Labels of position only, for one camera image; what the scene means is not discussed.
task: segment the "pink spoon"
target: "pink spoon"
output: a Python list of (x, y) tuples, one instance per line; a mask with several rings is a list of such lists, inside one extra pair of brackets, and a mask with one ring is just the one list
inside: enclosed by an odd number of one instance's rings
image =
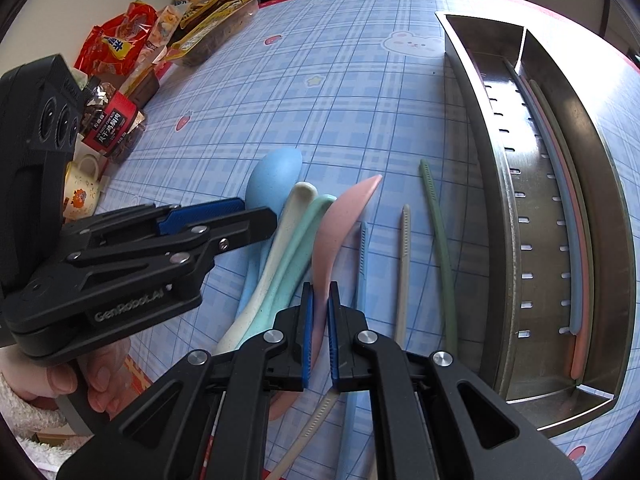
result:
[[(324, 326), (326, 324), (326, 302), (329, 299), (331, 271), (338, 251), (371, 199), (382, 175), (376, 175), (357, 183), (342, 193), (324, 214), (314, 241), (311, 256), (311, 271), (314, 286), (314, 327), (311, 334), (311, 367), (320, 353)], [(269, 419), (282, 416), (299, 396), (299, 392), (283, 392), (273, 399)]]

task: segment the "mug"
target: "mug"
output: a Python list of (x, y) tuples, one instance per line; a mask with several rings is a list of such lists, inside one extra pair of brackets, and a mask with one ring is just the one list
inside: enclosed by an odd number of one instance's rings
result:
[[(93, 167), (92, 174), (82, 171), (82, 165), (86, 162)], [(67, 165), (65, 195), (62, 204), (62, 215), (65, 218), (78, 220), (94, 214), (100, 197), (99, 175), (98, 159), (88, 153), (77, 162), (73, 160)]]

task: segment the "silver bolt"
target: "silver bolt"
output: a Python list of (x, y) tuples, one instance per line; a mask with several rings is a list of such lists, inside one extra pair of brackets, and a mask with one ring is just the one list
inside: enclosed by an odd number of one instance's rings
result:
[(190, 365), (199, 366), (207, 362), (207, 353), (202, 350), (194, 350), (187, 356)]
[(284, 334), (280, 330), (267, 330), (262, 336), (267, 343), (279, 343), (284, 339)]
[(358, 341), (364, 343), (365, 345), (370, 345), (375, 343), (378, 340), (378, 334), (373, 332), (373, 330), (363, 330), (358, 334)]
[(189, 253), (175, 253), (175, 254), (171, 255), (171, 257), (169, 258), (169, 261), (172, 264), (183, 264), (190, 257), (191, 257), (191, 255)]
[(438, 366), (449, 366), (453, 362), (453, 357), (450, 353), (441, 350), (433, 355), (433, 362)]

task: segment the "camera lens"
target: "camera lens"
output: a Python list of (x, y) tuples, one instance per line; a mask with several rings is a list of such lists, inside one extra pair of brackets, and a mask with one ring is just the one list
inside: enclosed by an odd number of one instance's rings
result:
[(76, 141), (76, 133), (78, 133), (78, 118), (74, 118), (71, 123), (71, 131), (69, 132), (69, 145), (73, 145)]
[(51, 127), (53, 126), (53, 117), (56, 114), (56, 100), (52, 97), (47, 101), (42, 110), (42, 117), (40, 118), (40, 139), (45, 140), (51, 133)]
[(62, 140), (65, 138), (66, 132), (69, 129), (69, 116), (69, 108), (65, 105), (58, 119), (58, 130), (56, 132), (56, 142), (58, 145), (62, 144)]

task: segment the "green chopstick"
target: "green chopstick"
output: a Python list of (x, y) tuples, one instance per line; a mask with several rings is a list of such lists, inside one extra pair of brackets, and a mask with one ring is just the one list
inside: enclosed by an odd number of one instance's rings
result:
[(429, 170), (427, 161), (420, 160), (420, 174), (424, 190), (427, 193), (427, 202), (433, 221), (434, 242), (438, 251), (438, 261), (440, 263), (440, 282), (442, 283), (442, 300), (444, 306), (444, 348), (451, 355), (458, 354), (458, 320), (456, 319), (456, 301), (453, 293), (453, 273), (451, 272), (451, 258), (449, 257), (449, 247), (447, 245), (447, 234), (444, 231), (442, 212), (440, 203), (436, 195), (436, 187)]

